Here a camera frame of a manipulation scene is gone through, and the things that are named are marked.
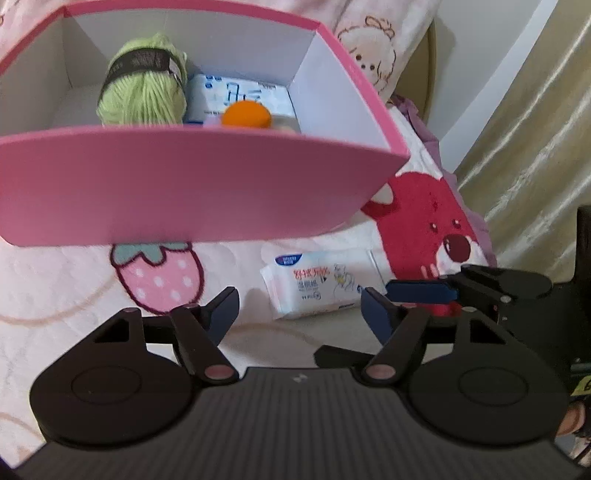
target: beige curtain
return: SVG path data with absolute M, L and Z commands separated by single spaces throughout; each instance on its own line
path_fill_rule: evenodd
M 591 203 L 590 0 L 558 2 L 456 174 L 500 266 L 572 277 L 576 209 Z

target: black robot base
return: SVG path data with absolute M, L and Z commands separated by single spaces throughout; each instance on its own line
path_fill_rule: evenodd
M 382 349 L 323 346 L 317 369 L 249 368 L 240 379 L 217 347 L 238 315 L 233 287 L 163 316 L 123 309 L 35 380 L 47 444 L 16 470 L 0 462 L 0 478 L 586 478 L 553 440 L 591 368 L 590 225 L 582 207 L 569 283 L 470 265 L 390 282 L 386 296 L 364 289 Z M 393 301 L 463 308 L 437 317 Z M 171 344 L 178 363 L 146 343 Z M 430 343 L 453 350 L 422 363 Z

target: yellow label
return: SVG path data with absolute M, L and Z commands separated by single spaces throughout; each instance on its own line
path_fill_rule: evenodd
M 575 388 L 570 395 L 571 395 L 571 397 L 577 397 L 578 395 L 588 395 L 590 393 L 591 393 L 591 375 L 587 375 L 586 377 L 583 377 L 581 379 L 581 381 L 577 385 L 577 388 Z

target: orange ball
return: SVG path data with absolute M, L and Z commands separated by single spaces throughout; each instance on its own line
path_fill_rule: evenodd
M 229 127 L 269 128 L 271 113 L 260 103 L 241 100 L 231 104 L 222 115 L 222 125 Z

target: pillow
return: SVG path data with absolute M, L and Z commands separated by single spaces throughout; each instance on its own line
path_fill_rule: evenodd
M 386 102 L 441 0 L 353 0 L 335 34 Z

